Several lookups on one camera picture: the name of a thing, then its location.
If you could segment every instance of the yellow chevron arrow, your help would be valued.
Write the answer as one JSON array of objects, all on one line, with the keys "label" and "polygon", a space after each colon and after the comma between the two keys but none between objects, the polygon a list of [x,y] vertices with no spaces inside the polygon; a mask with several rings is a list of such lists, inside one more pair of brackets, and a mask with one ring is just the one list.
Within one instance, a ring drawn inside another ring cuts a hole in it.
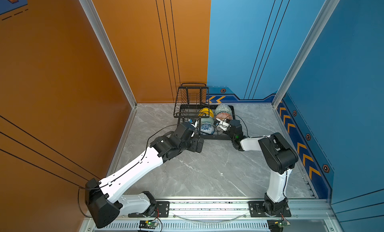
[{"label": "yellow chevron arrow", "polygon": [[304,165],[304,167],[305,167],[305,159],[306,158],[313,162],[313,159],[311,157],[309,157],[308,155],[303,153],[303,165]]},{"label": "yellow chevron arrow", "polygon": [[288,115],[284,115],[284,116],[283,116],[283,118],[284,118],[284,121],[283,121],[283,123],[284,123],[284,125],[285,125],[285,119],[290,119],[291,117],[290,117],[290,116],[288,116]]},{"label": "yellow chevron arrow", "polygon": [[297,143],[297,153],[300,154],[300,147],[307,149],[307,147],[302,143]]},{"label": "yellow chevron arrow", "polygon": [[311,180],[312,180],[312,172],[317,173],[321,177],[320,172],[310,166],[310,179]]},{"label": "yellow chevron arrow", "polygon": [[295,126],[294,124],[290,124],[290,123],[288,123],[288,128],[287,128],[288,133],[289,133],[289,128],[290,128],[290,127],[294,127],[294,128],[296,128],[296,126]]},{"label": "yellow chevron arrow", "polygon": [[281,111],[282,110],[286,110],[286,108],[283,108],[283,107],[280,108],[280,117],[281,117]]},{"label": "yellow chevron arrow", "polygon": [[214,97],[216,97],[216,96],[212,96],[210,99],[209,99],[209,102],[211,103],[211,99],[213,99]]},{"label": "yellow chevron arrow", "polygon": [[223,98],[225,98],[225,96],[222,96],[221,98],[217,99],[216,102],[221,103],[220,100],[222,100]]}]

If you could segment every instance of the black wire basket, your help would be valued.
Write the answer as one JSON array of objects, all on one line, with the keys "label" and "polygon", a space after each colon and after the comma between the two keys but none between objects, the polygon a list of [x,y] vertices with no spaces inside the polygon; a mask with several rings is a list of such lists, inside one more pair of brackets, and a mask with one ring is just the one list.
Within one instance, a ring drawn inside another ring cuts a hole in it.
[{"label": "black wire basket", "polygon": [[[204,139],[230,140],[229,135],[218,131],[215,126],[215,132],[212,135],[200,130],[201,119],[210,117],[209,112],[206,114],[200,111],[207,108],[214,112],[217,107],[217,105],[209,104],[209,98],[209,87],[206,84],[182,83],[177,90],[174,117],[178,118],[178,124],[186,121],[198,121],[197,134],[199,137]],[[229,107],[232,110],[233,119],[235,119],[233,106]]]}]

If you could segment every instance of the robotic arm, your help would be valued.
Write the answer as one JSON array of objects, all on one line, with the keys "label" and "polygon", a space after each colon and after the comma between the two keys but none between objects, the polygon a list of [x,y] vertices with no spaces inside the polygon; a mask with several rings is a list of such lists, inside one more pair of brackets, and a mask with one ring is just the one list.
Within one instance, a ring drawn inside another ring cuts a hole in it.
[{"label": "robotic arm", "polygon": [[[117,216],[140,213],[152,216],[156,200],[150,192],[125,196],[123,193],[152,169],[176,157],[184,150],[200,153],[204,139],[193,137],[195,127],[189,122],[179,124],[174,132],[155,138],[144,152],[116,173],[86,184],[85,203],[98,228],[110,224]],[[298,155],[280,133],[245,138],[239,120],[231,120],[226,133],[239,151],[261,150],[271,168],[269,188],[265,193],[264,209],[269,216],[280,215],[287,206],[285,196],[289,175]]]}]

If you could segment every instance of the black mounting plate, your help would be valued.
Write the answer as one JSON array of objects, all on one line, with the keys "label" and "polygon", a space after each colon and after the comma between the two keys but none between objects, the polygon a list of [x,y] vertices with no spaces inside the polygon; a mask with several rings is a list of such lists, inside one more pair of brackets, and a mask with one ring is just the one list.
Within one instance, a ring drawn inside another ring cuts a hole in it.
[{"label": "black mounting plate", "polygon": [[[251,217],[269,217],[269,218],[281,218],[281,216],[276,215],[276,216],[269,216],[265,213],[265,208],[263,206],[264,201],[249,201],[248,202],[248,207],[249,207],[249,212],[251,213]],[[285,206],[285,209],[283,211],[283,216],[284,217],[291,217],[291,211],[288,207],[288,205]]]},{"label": "black mounting plate", "polygon": [[[166,218],[169,215],[169,201],[157,201],[156,208],[159,209],[159,218]],[[129,218],[145,218],[143,214],[132,213],[128,215]]]}]

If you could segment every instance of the dark blue wall panel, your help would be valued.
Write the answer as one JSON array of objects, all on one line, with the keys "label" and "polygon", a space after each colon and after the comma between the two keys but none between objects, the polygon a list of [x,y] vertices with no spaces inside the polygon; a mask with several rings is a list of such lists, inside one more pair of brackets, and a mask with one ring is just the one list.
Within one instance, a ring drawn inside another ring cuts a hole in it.
[{"label": "dark blue wall panel", "polygon": [[382,4],[341,0],[288,90],[332,164],[332,203],[346,232],[384,214],[383,204],[375,205],[384,202],[382,192],[364,195],[384,189]]},{"label": "dark blue wall panel", "polygon": [[212,0],[208,85],[229,87],[241,99],[275,93],[324,1]]}]

